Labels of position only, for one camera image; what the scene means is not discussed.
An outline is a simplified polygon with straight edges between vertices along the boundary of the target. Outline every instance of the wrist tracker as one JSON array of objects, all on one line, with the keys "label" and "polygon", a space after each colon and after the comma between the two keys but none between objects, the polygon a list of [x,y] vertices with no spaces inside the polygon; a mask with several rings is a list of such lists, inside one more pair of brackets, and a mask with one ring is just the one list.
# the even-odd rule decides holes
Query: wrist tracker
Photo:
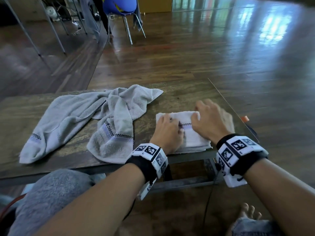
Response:
[{"label": "wrist tracker", "polygon": [[249,137],[236,134],[222,138],[217,147],[216,160],[228,187],[247,184],[242,176],[255,162],[268,156],[268,152]]},{"label": "wrist tracker", "polygon": [[127,163],[133,163],[140,168],[146,179],[146,184],[140,190],[138,197],[143,200],[157,178],[161,178],[168,159],[162,148],[153,143],[142,143],[129,155]]}]

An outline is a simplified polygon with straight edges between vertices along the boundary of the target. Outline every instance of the bare foot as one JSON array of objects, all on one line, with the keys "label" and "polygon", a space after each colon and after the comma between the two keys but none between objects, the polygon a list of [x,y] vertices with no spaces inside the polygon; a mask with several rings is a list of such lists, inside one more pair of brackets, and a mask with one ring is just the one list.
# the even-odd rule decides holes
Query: bare foot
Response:
[{"label": "bare foot", "polygon": [[[255,207],[254,206],[249,207],[248,204],[242,203],[241,210],[240,210],[238,218],[236,220],[238,220],[239,218],[249,218],[249,219],[259,220],[262,217],[262,214],[260,212],[255,214],[255,217],[254,217],[254,213],[255,213]],[[231,224],[231,226],[227,230],[225,236],[232,236],[232,227],[233,227],[234,223]]]}]

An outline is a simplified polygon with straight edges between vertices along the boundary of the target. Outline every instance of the gray pants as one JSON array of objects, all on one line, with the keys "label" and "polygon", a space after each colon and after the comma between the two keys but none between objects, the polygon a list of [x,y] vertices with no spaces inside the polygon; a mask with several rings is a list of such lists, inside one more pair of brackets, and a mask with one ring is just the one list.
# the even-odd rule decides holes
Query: gray pants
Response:
[{"label": "gray pants", "polygon": [[[21,200],[9,236],[33,235],[58,211],[95,185],[96,181],[94,177],[74,170],[56,170],[44,176]],[[232,234],[274,236],[280,235],[280,230],[267,220],[240,218],[234,224]]]}]

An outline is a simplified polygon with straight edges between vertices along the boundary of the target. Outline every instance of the chair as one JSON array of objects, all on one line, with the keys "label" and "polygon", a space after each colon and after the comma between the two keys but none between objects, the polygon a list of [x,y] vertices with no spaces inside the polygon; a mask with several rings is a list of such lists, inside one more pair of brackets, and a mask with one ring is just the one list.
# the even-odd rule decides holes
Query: chair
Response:
[{"label": "chair", "polygon": [[124,20],[124,24],[125,24],[125,29],[126,29],[127,35],[129,36],[129,40],[131,44],[132,44],[132,40],[131,40],[131,35],[130,35],[126,15],[133,14],[134,16],[136,16],[136,19],[141,27],[142,33],[144,37],[146,38],[146,35],[144,34],[140,20],[135,13],[136,8],[137,8],[137,0],[104,0],[103,2],[103,11],[107,15],[107,18],[108,18],[108,29],[109,29],[109,14],[116,14],[116,15],[122,16]]}]

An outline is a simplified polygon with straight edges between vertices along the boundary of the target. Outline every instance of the folded towel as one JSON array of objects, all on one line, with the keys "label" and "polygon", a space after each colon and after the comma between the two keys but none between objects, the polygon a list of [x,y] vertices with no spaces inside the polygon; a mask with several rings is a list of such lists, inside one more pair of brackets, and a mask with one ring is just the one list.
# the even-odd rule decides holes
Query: folded towel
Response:
[{"label": "folded towel", "polygon": [[91,118],[100,119],[87,149],[99,160],[123,164],[133,149],[132,121],[163,93],[132,85],[103,92],[64,95],[49,105],[20,153],[29,164],[67,143]]},{"label": "folded towel", "polygon": [[[170,113],[171,118],[179,119],[179,127],[184,129],[184,142],[178,148],[174,154],[179,153],[191,153],[191,152],[201,152],[208,148],[212,148],[210,141],[204,139],[198,133],[196,133],[191,126],[191,115],[195,112],[185,111],[179,113]],[[158,113],[156,115],[156,122],[163,116],[164,113]]]}]

